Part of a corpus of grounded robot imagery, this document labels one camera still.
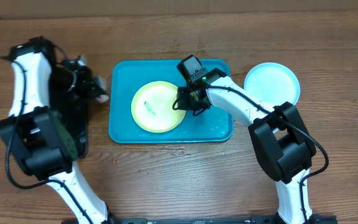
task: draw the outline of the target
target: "brown wooden surface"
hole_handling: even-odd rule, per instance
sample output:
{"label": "brown wooden surface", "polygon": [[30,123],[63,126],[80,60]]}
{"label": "brown wooden surface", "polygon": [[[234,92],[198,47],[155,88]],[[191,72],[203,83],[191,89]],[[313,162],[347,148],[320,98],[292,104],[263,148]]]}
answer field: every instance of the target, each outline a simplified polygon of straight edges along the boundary
{"label": "brown wooden surface", "polygon": [[358,10],[358,0],[0,0],[0,19]]}
{"label": "brown wooden surface", "polygon": [[[122,60],[189,54],[223,59],[240,86],[258,63],[290,67],[301,83],[297,107],[331,159],[328,170],[309,181],[310,205],[315,213],[337,215],[341,223],[358,223],[358,11],[0,21],[0,55],[37,35],[71,57],[85,54],[94,74],[109,82]],[[11,107],[13,84],[9,64],[0,60],[0,119]],[[89,155],[80,167],[118,217],[275,213],[275,184],[259,167],[239,123],[224,143],[120,145],[108,136],[109,105],[93,111]],[[0,223],[59,223],[73,217],[48,187],[11,186],[4,152],[0,140]],[[323,165],[319,152],[313,162],[312,170]],[[13,173],[21,183],[35,181],[16,165]]]}

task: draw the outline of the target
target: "blue tray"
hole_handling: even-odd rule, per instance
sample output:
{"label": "blue tray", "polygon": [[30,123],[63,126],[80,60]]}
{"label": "blue tray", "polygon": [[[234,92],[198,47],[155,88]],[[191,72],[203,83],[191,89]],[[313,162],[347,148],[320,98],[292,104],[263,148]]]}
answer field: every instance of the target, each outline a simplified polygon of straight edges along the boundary
{"label": "blue tray", "polygon": [[[140,128],[131,113],[137,90],[154,81],[186,86],[177,70],[180,60],[133,60],[118,63],[112,71],[109,135],[118,143],[218,142],[233,134],[233,117],[216,107],[194,117],[187,111],[183,121],[166,133],[150,133]],[[218,59],[201,59],[208,70],[219,68],[230,74],[228,65]]]}

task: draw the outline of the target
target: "round white plate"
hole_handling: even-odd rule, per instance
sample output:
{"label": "round white plate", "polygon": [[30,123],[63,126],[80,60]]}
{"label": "round white plate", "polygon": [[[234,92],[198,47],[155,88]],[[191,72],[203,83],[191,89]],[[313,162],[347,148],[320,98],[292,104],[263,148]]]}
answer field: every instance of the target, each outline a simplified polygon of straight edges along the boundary
{"label": "round white plate", "polygon": [[172,130],[181,123],[186,111],[173,110],[178,87],[165,81],[142,86],[135,94],[131,112],[137,125],[152,133]]}
{"label": "round white plate", "polygon": [[298,102],[300,85],[295,74],[279,63],[266,62],[252,68],[244,81],[244,89],[256,98],[282,105]]}

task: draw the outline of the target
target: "wooden tabletop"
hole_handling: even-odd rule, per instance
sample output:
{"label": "wooden tabletop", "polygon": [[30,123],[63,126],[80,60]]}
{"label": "wooden tabletop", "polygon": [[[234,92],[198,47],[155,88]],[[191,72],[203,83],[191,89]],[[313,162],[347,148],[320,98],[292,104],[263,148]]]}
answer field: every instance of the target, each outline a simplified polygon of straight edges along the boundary
{"label": "wooden tabletop", "polygon": [[[288,66],[301,83],[297,108],[330,157],[328,170],[308,182],[313,213],[358,223],[358,11],[0,21],[0,56],[38,35],[70,57],[85,54],[94,74],[108,82],[120,61],[189,54],[224,60],[240,86],[259,63]],[[11,107],[13,85],[10,65],[0,60],[0,119]],[[247,217],[277,211],[274,181],[258,165],[248,131],[238,122],[223,143],[122,145],[108,135],[109,105],[92,110],[89,154],[80,167],[118,217]],[[18,190],[9,184],[5,150],[0,140],[0,223],[72,218],[49,187]],[[312,170],[323,163],[318,152]],[[17,181],[36,181],[13,164]]]}

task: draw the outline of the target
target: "green mark on plate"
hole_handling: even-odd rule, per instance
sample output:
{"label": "green mark on plate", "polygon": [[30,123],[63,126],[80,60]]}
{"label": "green mark on plate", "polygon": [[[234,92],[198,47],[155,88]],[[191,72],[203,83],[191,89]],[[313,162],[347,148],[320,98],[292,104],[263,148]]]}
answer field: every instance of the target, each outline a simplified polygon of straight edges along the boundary
{"label": "green mark on plate", "polygon": [[152,110],[152,107],[147,103],[147,101],[144,102],[144,105],[149,113],[152,113],[155,116],[155,112]]}

